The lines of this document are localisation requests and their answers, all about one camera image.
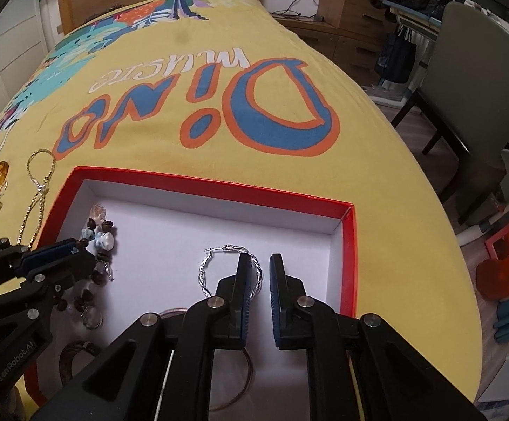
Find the twisted silver hoop earring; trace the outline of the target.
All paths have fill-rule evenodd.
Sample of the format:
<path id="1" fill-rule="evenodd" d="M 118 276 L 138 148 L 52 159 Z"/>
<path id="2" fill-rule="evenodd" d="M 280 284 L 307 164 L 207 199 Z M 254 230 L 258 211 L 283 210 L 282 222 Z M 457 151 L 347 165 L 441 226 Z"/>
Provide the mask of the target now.
<path id="1" fill-rule="evenodd" d="M 252 277 L 250 299 L 260 293 L 263 283 L 263 271 L 257 257 L 246 247 L 233 244 L 223 244 L 204 250 L 204 257 L 200 261 L 197 282 L 202 295 L 209 298 L 217 288 L 216 276 L 224 278 L 235 273 L 239 258 L 246 255 L 251 259 L 250 275 Z"/>

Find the thin silver hoop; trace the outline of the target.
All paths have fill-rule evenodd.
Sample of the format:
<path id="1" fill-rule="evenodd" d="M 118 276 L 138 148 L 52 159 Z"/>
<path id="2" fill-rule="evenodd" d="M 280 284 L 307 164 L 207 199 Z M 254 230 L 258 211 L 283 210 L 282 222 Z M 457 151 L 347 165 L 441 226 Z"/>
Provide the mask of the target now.
<path id="1" fill-rule="evenodd" d="M 246 348 L 241 351 L 215 352 L 215 374 L 213 390 L 210 397 L 210 413 L 218 413 L 239 402 L 247 395 L 253 379 L 255 368 Z"/>

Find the wooden nightstand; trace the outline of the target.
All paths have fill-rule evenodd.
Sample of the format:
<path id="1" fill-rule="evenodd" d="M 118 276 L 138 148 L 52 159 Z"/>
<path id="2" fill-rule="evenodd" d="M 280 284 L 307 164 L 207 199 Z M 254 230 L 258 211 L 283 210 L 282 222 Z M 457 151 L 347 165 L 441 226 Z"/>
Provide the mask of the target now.
<path id="1" fill-rule="evenodd" d="M 335 28 L 325 22 L 302 21 L 274 16 L 311 48 L 323 54 L 355 80 L 360 87 L 377 85 L 376 59 L 387 39 L 385 32 L 363 34 Z"/>

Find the red white jewelry box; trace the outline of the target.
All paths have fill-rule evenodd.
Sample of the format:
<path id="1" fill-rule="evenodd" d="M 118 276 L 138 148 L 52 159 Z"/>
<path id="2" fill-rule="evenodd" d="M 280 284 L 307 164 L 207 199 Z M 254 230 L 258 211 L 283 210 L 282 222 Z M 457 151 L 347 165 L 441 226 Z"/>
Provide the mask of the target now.
<path id="1" fill-rule="evenodd" d="M 61 387 L 58 360 L 68 342 L 87 338 L 107 345 L 145 313 L 199 301 L 198 269 L 210 248 L 245 247 L 262 268 L 278 253 L 309 295 L 343 315 L 355 312 L 356 219 L 350 203 L 162 173 L 77 167 L 50 209 L 40 243 L 78 237 L 94 205 L 105 208 L 117 230 L 114 277 L 96 297 L 103 322 L 89 331 L 71 311 L 52 315 L 52 344 L 25 374 L 26 390 L 38 404 Z"/>

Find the white wardrobe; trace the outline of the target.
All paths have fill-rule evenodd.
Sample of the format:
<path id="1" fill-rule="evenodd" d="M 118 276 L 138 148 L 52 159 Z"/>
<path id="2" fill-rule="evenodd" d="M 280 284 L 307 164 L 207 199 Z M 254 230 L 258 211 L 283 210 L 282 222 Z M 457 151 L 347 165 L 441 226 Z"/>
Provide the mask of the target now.
<path id="1" fill-rule="evenodd" d="M 37 0 L 9 0 L 0 12 L 0 111 L 29 80 L 48 48 Z"/>

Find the dark metal bangle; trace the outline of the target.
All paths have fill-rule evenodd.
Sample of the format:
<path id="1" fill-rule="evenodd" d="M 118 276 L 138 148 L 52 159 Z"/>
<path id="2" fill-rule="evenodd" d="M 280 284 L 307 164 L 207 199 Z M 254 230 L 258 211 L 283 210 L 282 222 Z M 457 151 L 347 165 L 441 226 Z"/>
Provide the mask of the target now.
<path id="1" fill-rule="evenodd" d="M 101 351 L 101 347 L 90 341 L 76 340 L 68 343 L 62 349 L 59 358 L 61 385 L 66 386 L 73 379 L 73 362 L 78 354 L 85 353 L 97 357 Z"/>

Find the yellow dino bedspread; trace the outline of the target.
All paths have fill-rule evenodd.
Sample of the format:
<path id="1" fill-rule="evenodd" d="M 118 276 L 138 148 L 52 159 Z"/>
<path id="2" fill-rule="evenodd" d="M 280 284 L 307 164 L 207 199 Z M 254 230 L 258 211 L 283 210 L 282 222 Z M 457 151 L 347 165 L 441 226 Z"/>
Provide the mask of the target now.
<path id="1" fill-rule="evenodd" d="M 347 316 L 380 315 L 473 403 L 480 319 L 440 201 L 361 87 L 259 0 L 145 0 L 71 32 L 0 111 L 2 161 L 0 238 L 31 250 L 51 245 L 42 228 L 77 167 L 350 203 L 358 279 Z M 101 327 L 96 297 L 114 277 L 116 237 L 94 205 L 70 238 L 88 242 L 95 270 L 65 292 L 51 333 L 56 312 Z M 262 271 L 243 347 L 253 383 L 206 420 L 312 420 L 306 353 L 276 347 L 270 260 Z"/>

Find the grey green chair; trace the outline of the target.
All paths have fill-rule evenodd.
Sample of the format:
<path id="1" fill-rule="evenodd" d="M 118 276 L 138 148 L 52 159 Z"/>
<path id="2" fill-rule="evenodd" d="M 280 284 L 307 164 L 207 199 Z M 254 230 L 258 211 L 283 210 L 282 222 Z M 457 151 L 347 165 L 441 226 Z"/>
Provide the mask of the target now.
<path id="1" fill-rule="evenodd" d="M 454 197 L 458 221 L 465 223 L 507 174 L 502 152 L 509 142 L 509 33 L 477 9 L 446 5 L 424 79 L 392 125 L 413 107 L 435 128 L 427 147 L 444 140 L 458 159 L 438 198 Z"/>

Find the wooden drawer chest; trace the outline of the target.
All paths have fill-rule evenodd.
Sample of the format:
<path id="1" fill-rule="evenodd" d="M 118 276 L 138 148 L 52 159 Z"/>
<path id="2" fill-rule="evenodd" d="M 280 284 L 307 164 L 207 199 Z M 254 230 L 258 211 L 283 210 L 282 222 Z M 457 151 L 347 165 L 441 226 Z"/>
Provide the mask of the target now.
<path id="1" fill-rule="evenodd" d="M 368 36 L 391 27 L 385 11 L 375 9 L 371 0 L 319 0 L 317 15 L 335 28 Z"/>

